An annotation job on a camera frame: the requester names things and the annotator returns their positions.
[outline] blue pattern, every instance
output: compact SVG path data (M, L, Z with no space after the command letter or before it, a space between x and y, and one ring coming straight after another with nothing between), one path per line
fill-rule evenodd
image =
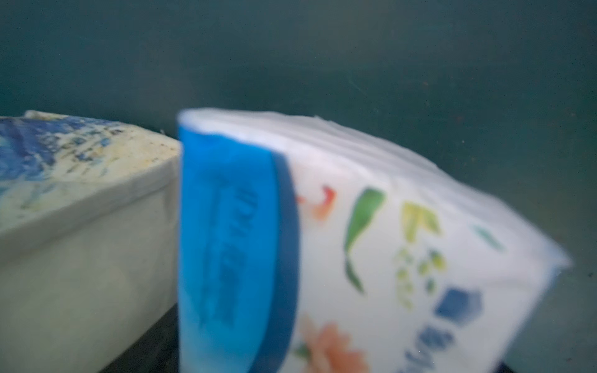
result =
M450 288L435 309L436 316L465 326L483 312L481 292Z
M110 137L122 130L119 122L68 116L51 121L27 118L0 118L0 181L47 178L57 162L56 153L69 151L81 162L93 161L95 147L110 144ZM59 136L73 134L72 137ZM94 135L101 139L77 149Z
M299 283L299 218L285 159L181 127L180 364L277 372Z
M449 331L442 331L428 326L418 335L419 340L431 351L446 351L454 344L454 336Z

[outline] dirty white box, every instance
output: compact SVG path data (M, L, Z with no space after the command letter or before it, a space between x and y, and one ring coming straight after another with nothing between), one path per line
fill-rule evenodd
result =
M176 302L180 144L0 118L0 371L97 372Z

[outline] yellow leaf print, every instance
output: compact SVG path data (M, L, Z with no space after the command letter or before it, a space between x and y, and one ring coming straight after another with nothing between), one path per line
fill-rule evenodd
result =
M429 263L427 261L422 261L419 265L418 265L418 273L421 276L425 276L429 273Z
M441 234L438 217L433 211L412 202L404 202L402 229L408 243L415 242L419 226L430 233Z
M396 272L396 278L401 281L408 280L408 270L405 268L398 270L398 272Z
M402 207L402 229L408 243L413 243L417 235L419 206L405 202Z
M433 264L433 266L435 268L437 268L438 270L444 270L446 269L446 261L444 259L444 257L442 256L442 254L440 254L437 251L432 251L429 256L431 257L431 263Z
M393 260L396 264L400 264L402 261L404 261L406 264L411 264L414 258L407 249L403 248L398 251L396 255L394 255Z
M413 283L412 282L407 282L404 285L404 291L408 294L412 294L414 291L414 287L413 287Z
M402 303L404 308L406 308L409 311L413 309L413 302L410 299L406 299L406 298L400 299L400 303Z

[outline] tissue box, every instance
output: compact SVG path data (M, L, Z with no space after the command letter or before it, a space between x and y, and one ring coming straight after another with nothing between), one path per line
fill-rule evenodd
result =
M182 372L490 372L570 265L388 141L277 113L179 122Z
M97 372L176 302L178 141L0 118L0 371Z

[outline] blue label band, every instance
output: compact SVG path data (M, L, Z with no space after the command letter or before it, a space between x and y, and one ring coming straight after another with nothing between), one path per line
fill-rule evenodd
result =
M299 279L299 219L283 156L180 128L183 372L276 372Z

